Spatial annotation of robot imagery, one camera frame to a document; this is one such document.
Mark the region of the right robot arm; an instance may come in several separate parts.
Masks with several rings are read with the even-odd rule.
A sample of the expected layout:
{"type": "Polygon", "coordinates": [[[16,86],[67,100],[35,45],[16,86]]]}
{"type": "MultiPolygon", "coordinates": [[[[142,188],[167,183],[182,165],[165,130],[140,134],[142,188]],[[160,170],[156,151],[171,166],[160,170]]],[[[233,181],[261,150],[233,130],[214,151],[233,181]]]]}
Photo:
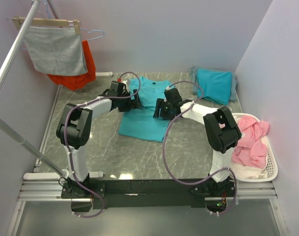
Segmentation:
{"type": "Polygon", "coordinates": [[[156,100],[153,118],[174,121],[182,117],[204,125],[213,156],[210,173],[203,184],[210,195],[221,195],[229,187],[232,152],[241,139],[233,114],[228,107],[217,109],[183,100],[176,88],[169,88],[164,94],[164,99],[156,100]]]}

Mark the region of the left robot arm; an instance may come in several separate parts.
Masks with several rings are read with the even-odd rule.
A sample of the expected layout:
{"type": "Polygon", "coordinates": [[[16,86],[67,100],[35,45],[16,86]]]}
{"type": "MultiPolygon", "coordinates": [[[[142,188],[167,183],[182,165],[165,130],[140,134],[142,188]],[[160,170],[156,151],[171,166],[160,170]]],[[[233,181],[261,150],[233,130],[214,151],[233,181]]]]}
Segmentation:
{"type": "Polygon", "coordinates": [[[129,112],[143,107],[137,89],[128,88],[128,80],[112,81],[95,99],[83,103],[68,103],[64,107],[56,136],[60,139],[68,158],[68,179],[76,182],[73,192],[80,198],[90,193],[89,172],[85,160],[85,145],[90,139],[91,124],[100,115],[117,109],[119,112],[129,112]]]}

